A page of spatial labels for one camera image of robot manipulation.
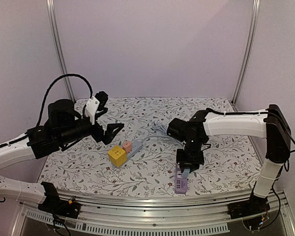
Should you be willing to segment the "light blue plug adapter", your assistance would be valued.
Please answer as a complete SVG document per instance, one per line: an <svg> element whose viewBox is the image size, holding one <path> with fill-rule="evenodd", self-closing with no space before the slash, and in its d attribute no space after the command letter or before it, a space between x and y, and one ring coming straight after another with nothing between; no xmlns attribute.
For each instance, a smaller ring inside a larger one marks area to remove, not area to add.
<svg viewBox="0 0 295 236"><path fill-rule="evenodd" d="M189 173L190 173L190 168L185 168L184 171L181 173L181 176L183 178L188 178Z"/></svg>

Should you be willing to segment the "pink plug adapter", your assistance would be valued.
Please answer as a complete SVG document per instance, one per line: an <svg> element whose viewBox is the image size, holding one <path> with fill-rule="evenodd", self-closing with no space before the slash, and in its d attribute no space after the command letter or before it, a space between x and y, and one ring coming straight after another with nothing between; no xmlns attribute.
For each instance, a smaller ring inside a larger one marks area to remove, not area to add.
<svg viewBox="0 0 295 236"><path fill-rule="evenodd" d="M126 141L122 145L122 149L126 152L126 154L129 154L132 151L132 142L131 141Z"/></svg>

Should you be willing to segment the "purple power strip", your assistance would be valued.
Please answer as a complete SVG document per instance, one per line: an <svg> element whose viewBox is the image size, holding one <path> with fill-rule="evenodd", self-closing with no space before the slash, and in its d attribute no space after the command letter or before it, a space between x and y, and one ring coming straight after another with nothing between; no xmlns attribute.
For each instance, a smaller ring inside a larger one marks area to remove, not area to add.
<svg viewBox="0 0 295 236"><path fill-rule="evenodd" d="M186 194L188 189L187 179L182 177L181 171L178 165L176 165L174 187L175 187L175 194Z"/></svg>

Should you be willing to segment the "yellow cube socket adapter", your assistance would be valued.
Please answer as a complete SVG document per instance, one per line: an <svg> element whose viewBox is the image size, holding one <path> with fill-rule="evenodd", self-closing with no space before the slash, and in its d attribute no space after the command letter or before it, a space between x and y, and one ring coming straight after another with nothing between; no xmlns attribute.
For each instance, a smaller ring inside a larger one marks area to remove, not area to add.
<svg viewBox="0 0 295 236"><path fill-rule="evenodd" d="M108 151L108 157L110 162L116 167L120 167L127 160L126 152L120 146L115 146Z"/></svg>

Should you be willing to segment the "blue power strip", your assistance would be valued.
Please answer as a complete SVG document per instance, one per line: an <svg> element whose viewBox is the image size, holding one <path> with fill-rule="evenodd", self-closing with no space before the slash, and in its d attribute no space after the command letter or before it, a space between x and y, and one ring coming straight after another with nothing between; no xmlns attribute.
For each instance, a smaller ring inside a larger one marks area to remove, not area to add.
<svg viewBox="0 0 295 236"><path fill-rule="evenodd" d="M127 154L127 159L131 159L136 153L138 153L142 149L142 142L140 141L133 141L132 142L132 150Z"/></svg>

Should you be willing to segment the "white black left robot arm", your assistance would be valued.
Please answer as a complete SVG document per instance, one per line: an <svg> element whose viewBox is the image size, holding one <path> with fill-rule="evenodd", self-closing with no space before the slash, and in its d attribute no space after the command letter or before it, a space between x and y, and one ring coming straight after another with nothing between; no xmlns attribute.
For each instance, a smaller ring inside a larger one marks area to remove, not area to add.
<svg viewBox="0 0 295 236"><path fill-rule="evenodd" d="M47 157L57 151L65 151L83 138L91 136L97 143L109 144L124 127L122 123L110 123L104 129L97 119L106 114L108 95L104 91L93 94L89 81L79 75L72 77L83 80L90 96L81 113L74 108L70 99L59 99L48 105L48 119L41 124L39 116L35 127L20 136L0 144L0 170L17 163ZM7 198L36 203L40 210L60 213L75 202L61 200L52 183L29 183L0 176L0 203Z"/></svg>

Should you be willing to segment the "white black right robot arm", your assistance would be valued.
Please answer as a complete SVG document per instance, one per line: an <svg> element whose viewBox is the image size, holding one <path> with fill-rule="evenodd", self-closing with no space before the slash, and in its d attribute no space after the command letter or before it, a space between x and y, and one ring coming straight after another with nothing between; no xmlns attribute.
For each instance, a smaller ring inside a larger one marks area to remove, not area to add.
<svg viewBox="0 0 295 236"><path fill-rule="evenodd" d="M271 104L265 110L252 112L218 112L211 108L197 111L190 120L173 119L167 135L183 142L177 150L176 163L188 175L204 164L203 146L211 136L245 135L265 138L266 157L249 200L229 209L244 209L248 214L268 210L267 196L283 165L289 161L291 145L295 145L291 130L280 110Z"/></svg>

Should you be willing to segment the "floral patterned table mat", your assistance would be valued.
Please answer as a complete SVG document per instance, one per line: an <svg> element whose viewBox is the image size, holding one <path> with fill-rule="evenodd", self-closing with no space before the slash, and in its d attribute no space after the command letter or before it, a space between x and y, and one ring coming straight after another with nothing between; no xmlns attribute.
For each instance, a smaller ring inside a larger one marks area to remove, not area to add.
<svg viewBox="0 0 295 236"><path fill-rule="evenodd" d="M225 98L110 98L107 114L98 121L123 123L114 140L104 145L87 137L65 152L50 155L39 181L62 190L127 197L173 197L176 150L180 144L166 137L168 123L189 120L198 110L230 112ZM108 151L126 141L140 141L142 149L120 167ZM251 189L261 164L246 136L214 136L205 150L205 163L188 176L188 196Z"/></svg>

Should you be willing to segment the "aluminium front rail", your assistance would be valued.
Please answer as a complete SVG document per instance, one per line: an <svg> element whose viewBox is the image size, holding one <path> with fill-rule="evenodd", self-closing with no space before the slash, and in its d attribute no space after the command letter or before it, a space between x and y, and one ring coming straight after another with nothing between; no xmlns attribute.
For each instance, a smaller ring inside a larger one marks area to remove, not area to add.
<svg viewBox="0 0 295 236"><path fill-rule="evenodd" d="M282 191L270 193L265 224L247 229L260 214L233 218L228 206L247 200L249 190L187 197L134 198L74 193L81 204L76 219L59 232L74 236L295 236L295 224Z"/></svg>

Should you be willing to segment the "left aluminium frame post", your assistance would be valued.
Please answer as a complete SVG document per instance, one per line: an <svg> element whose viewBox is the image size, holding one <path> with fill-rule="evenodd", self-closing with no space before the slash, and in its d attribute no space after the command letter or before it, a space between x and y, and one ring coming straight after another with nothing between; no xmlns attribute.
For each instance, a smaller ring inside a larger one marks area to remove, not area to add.
<svg viewBox="0 0 295 236"><path fill-rule="evenodd" d="M53 0L46 0L46 5L47 5L47 13L49 17L50 28L52 32L53 41L54 41L55 51L56 51L58 62L59 62L60 71L62 75L64 75L64 74L67 74L67 67L66 67L65 58L64 58L64 54L63 54L63 50L61 46L61 40L60 40L56 11L55 11L55 2ZM75 101L76 99L74 96L72 84L68 77L64 78L64 85L65 85L68 97L71 100Z"/></svg>

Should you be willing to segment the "aluminium frame post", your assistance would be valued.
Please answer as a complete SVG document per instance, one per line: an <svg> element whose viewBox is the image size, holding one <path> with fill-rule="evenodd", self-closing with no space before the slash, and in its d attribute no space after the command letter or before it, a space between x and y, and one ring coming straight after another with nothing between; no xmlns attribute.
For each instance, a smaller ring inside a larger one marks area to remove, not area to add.
<svg viewBox="0 0 295 236"><path fill-rule="evenodd" d="M254 38L256 34L257 24L258 24L258 16L260 11L260 0L253 0L252 2L252 12L251 12L251 20L249 25L249 31L248 31L248 37L246 41L246 46L244 50L244 56L241 63L241 67L238 74L237 83L235 86L235 91L233 93L232 101L231 103L236 106L239 96L241 93L241 89L243 86L243 82L245 79L246 71L249 65L249 60L253 48Z"/></svg>
<svg viewBox="0 0 295 236"><path fill-rule="evenodd" d="M59 62L60 71L62 75L64 75L64 74L67 74L67 67L66 67L65 58L64 58L64 54L63 54L63 50L61 46L61 40L60 40L56 11L55 11L55 2L53 0L46 0L46 5L47 5L47 13L49 17L50 28L52 32L53 41L54 41L55 51L56 51L58 62ZM68 97L71 100L75 101L76 99L74 96L72 84L68 77L64 78L64 85L65 85Z"/></svg>

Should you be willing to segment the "right aluminium frame post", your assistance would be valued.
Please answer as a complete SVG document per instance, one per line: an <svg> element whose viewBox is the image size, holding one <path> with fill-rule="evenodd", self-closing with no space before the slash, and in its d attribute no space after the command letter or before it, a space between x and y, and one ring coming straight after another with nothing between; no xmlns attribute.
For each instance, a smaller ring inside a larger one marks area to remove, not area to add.
<svg viewBox="0 0 295 236"><path fill-rule="evenodd" d="M254 38L256 34L257 24L258 24L258 16L260 11L260 0L253 0L252 2L252 12L251 12L251 20L249 25L249 31L248 31L248 37L246 41L246 46L244 50L244 56L241 63L241 67L238 74L237 83L235 86L235 91L233 93L232 101L231 103L236 106L239 96L241 93L241 89L243 86L243 82L245 79L246 71L249 65L249 60L253 48Z"/></svg>

